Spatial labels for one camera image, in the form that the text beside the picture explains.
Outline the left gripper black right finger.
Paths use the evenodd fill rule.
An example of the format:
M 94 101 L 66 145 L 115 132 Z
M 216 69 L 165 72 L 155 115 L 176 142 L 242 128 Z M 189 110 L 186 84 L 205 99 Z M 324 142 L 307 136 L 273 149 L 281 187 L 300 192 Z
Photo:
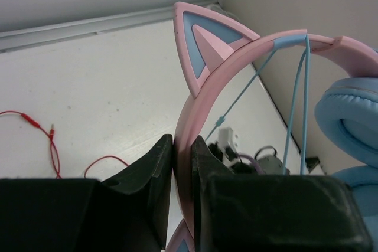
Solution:
M 327 176 L 235 174 L 191 147 L 196 251 L 373 251 L 351 189 Z

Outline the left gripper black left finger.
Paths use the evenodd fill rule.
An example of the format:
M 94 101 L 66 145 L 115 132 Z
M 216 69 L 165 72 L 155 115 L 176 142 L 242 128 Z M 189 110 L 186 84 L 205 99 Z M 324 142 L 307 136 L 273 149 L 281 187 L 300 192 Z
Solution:
M 116 175 L 2 179 L 2 251 L 160 251 L 170 204 L 172 135 Z

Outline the blue pink cat-ear headphones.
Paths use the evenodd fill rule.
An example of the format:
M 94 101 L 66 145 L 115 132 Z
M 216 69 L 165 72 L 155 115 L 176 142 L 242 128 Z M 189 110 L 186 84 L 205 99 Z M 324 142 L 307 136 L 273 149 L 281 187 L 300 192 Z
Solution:
M 168 251 L 196 251 L 191 147 L 226 84 L 249 63 L 278 50 L 304 47 L 297 77 L 309 79 L 310 56 L 324 57 L 347 72 L 333 83 L 315 107 L 323 134 L 361 162 L 327 176 L 345 183 L 377 250 L 377 51 L 349 37 L 323 37 L 289 30 L 261 37 L 237 21 L 212 10 L 177 2 L 174 32 L 190 95 L 175 131 L 174 175 L 183 220 Z

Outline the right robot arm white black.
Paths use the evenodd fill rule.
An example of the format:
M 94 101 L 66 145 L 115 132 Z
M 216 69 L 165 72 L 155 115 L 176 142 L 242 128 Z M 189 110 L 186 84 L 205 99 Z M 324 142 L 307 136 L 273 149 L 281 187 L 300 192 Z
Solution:
M 277 150 L 271 146 L 260 148 L 253 156 L 239 152 L 238 143 L 214 142 L 208 144 L 210 152 L 235 174 L 290 175 L 288 168 L 278 158 Z

